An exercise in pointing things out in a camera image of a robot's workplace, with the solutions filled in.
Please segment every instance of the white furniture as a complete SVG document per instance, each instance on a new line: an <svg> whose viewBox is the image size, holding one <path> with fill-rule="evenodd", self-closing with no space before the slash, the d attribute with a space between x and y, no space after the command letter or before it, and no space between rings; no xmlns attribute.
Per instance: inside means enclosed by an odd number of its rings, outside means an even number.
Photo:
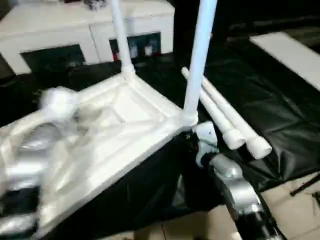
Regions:
<svg viewBox="0 0 320 240"><path fill-rule="evenodd" d="M161 53L173 50L174 8L165 0L122 1L128 36L160 33ZM15 6L0 22L0 53L14 73L31 70L20 53L79 45L86 64L113 61L115 39L110 5L90 11L82 2L26 3Z"/></svg>
<svg viewBox="0 0 320 240"><path fill-rule="evenodd" d="M110 1L122 63L121 73L76 94L79 112L91 118L88 120L88 134L65 136L69 145L54 151L56 159L52 160L54 165L49 167L50 177L41 191L37 238L110 187L180 131L189 131L198 122L197 106L207 55L202 51L208 50L208 39L201 37L202 31L196 31L194 42L203 45L202 48L197 47L200 52L196 56L204 59L199 59L203 64L195 64L191 68L196 74L190 72L193 78L189 78L187 83L189 101L182 111L135 74L118 0ZM204 28L201 26L206 36L212 28L216 4L217 1L201 0L199 15L205 13L210 22ZM101 15L94 16L98 23ZM3 161L0 164L6 166L14 161L12 153L17 143L30 129L46 120L46 112L39 110L2 127L0 152ZM70 137L78 137L82 141L70 146Z"/></svg>

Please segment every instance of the black fabric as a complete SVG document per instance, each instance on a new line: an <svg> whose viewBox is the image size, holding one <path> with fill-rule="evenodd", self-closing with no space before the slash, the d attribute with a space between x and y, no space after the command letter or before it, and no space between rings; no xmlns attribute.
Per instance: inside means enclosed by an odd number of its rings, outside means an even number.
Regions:
<svg viewBox="0 0 320 240"><path fill-rule="evenodd" d="M13 233L13 234L7 234L0 236L0 240L27 240L32 239L32 236L37 231L36 224L29 228L28 230L22 232L22 233Z"/></svg>
<svg viewBox="0 0 320 240"><path fill-rule="evenodd" d="M170 0L174 13L174 51L191 51L200 0ZM317 27L320 14L314 0L218 0L212 38L224 43L270 32Z"/></svg>
<svg viewBox="0 0 320 240"><path fill-rule="evenodd" d="M35 213L39 204L39 187L8 191L0 198L0 218Z"/></svg>
<svg viewBox="0 0 320 240"><path fill-rule="evenodd" d="M270 142L274 151L265 159L254 160L245 146L229 150L217 130L220 150L242 165L245 175L260 191L318 171L318 125L310 124L311 119L317 120L313 114L318 112L318 92L286 68L282 69L283 75L266 75L251 62L245 63L235 49L212 45L205 76ZM186 80L180 71L189 66L189 57L188 52L165 54L134 65L138 76L182 108ZM16 76L0 87L2 103L10 105L2 109L1 125L35 111L42 90L64 86L79 91L120 72L120 67L119 62L102 63L65 73ZM281 86L281 81L296 84L298 89L291 94L285 85ZM298 99L298 93L307 96ZM198 110L201 122L210 119L201 104ZM196 166L194 154L186 149L184 141L176 137L64 220L45 239L64 239L68 234L84 240L96 239L221 204L220 194L207 174Z"/></svg>

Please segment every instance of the black tarp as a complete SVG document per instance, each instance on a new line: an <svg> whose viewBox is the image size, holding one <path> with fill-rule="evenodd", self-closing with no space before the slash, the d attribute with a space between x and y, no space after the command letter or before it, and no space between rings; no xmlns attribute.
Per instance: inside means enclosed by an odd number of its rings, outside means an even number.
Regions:
<svg viewBox="0 0 320 240"><path fill-rule="evenodd" d="M253 160L245 147L228 150L217 132L221 151L241 163L245 174L263 191L319 170L320 94L273 58L268 59L266 53L253 48L248 41L241 46L212 45L205 76L272 145L274 151L268 157ZM264 70L257 67L259 63L263 63ZM183 106L186 81L180 70L189 65L188 54L165 54L134 65L138 76ZM120 63L114 62L7 79L0 87L0 123L8 124L36 110L42 90L64 86L79 91L118 72ZM202 122L210 119L202 105L199 118ZM194 157L176 137L64 220L47 239L68 235L100 238L221 204L219 193L207 174L197 168Z"/></svg>

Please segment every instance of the white pipe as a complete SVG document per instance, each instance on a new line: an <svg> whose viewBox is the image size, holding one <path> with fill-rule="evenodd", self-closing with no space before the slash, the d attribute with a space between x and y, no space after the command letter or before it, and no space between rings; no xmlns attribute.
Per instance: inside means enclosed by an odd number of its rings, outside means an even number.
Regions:
<svg viewBox="0 0 320 240"><path fill-rule="evenodd" d="M262 159L271 153L272 147L270 144L252 129L252 127L205 77L203 77L202 87L225 117L242 133L245 138L246 147L255 159Z"/></svg>
<svg viewBox="0 0 320 240"><path fill-rule="evenodd" d="M188 79L188 69L183 67L181 72L185 79ZM209 113L210 117L213 119L216 126L221 131L222 138L229 149L238 149L245 144L246 141L242 133L230 123L230 121L220 111L214 101L212 101L212 99L203 89L200 90L200 101Z"/></svg>
<svg viewBox="0 0 320 240"><path fill-rule="evenodd" d="M125 32L125 25L121 13L121 8L118 0L110 0L112 19L114 24L114 31L116 34L116 42L118 44L120 59L121 59L121 71L124 74L135 74L135 68L131 62L130 50Z"/></svg>
<svg viewBox="0 0 320 240"><path fill-rule="evenodd" d="M184 126L192 126L198 122L197 108L200 97L201 81L204 75L216 6L217 0L200 0L192 48L190 75L184 99Z"/></svg>

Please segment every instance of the white cabinet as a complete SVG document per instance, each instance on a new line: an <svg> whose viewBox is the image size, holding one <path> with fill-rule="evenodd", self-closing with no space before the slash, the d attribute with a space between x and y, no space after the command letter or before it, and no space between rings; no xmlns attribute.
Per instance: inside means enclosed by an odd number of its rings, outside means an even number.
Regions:
<svg viewBox="0 0 320 240"><path fill-rule="evenodd" d="M21 53L69 45L80 46L86 64L100 62L88 26L10 37L0 41L0 53L14 73L19 75L31 72Z"/></svg>
<svg viewBox="0 0 320 240"><path fill-rule="evenodd" d="M132 57L173 50L174 8L166 0L121 1ZM90 11L82 2L26 3L0 22L0 54L15 74L30 73L22 53L79 45L85 64L115 59L110 6Z"/></svg>
<svg viewBox="0 0 320 240"><path fill-rule="evenodd" d="M154 52L166 54L173 51L175 9L168 2L145 1L144 4L122 7L131 57L136 57L136 47L139 55L144 48L147 51L149 42L155 42ZM101 61L113 61L115 52L110 40L116 38L116 33L112 21L91 24L90 30Z"/></svg>

